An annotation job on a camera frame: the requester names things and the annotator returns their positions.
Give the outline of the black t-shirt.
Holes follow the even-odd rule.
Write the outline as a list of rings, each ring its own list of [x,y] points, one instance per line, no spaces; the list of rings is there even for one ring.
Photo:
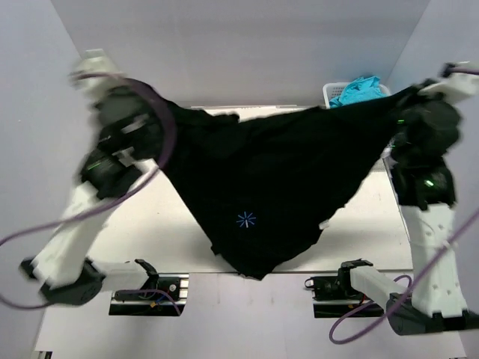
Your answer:
[[[361,187],[414,92],[247,121],[161,99],[177,128],[163,173],[212,252],[262,280],[317,243],[321,223]]]

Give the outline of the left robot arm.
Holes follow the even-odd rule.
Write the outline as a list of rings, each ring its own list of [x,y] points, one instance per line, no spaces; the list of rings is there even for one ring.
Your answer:
[[[93,82],[94,118],[100,132],[73,181],[61,219],[25,230],[51,229],[51,239],[21,271],[41,284],[47,306],[78,307],[101,292],[133,292],[151,298],[158,290],[156,269],[145,260],[109,263],[88,251],[113,212],[145,188],[166,166],[177,137],[167,102],[150,85],[135,79]]]

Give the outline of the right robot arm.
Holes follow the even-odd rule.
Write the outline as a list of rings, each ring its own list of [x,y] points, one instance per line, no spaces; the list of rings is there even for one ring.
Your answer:
[[[338,279],[347,298],[362,293],[385,311],[400,336],[478,328],[457,274],[454,249],[459,236],[478,219],[474,213],[454,231],[454,178],[444,156],[460,138],[455,105],[478,92],[478,72],[461,70],[420,85],[414,105],[403,104],[400,131],[390,150],[390,174],[412,255],[413,282],[404,289],[369,264],[347,265]]]

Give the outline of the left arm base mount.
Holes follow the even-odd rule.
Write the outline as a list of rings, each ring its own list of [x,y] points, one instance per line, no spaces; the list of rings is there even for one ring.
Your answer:
[[[110,316],[171,317],[180,316],[186,305],[189,276],[161,274],[150,263],[137,259],[135,264],[146,271],[147,280],[137,289],[113,292]]]

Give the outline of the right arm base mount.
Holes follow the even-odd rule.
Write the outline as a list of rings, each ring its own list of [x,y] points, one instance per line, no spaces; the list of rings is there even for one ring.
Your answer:
[[[394,291],[392,280],[363,259],[343,262],[334,277],[313,276],[304,285],[312,291],[316,319],[380,317]]]

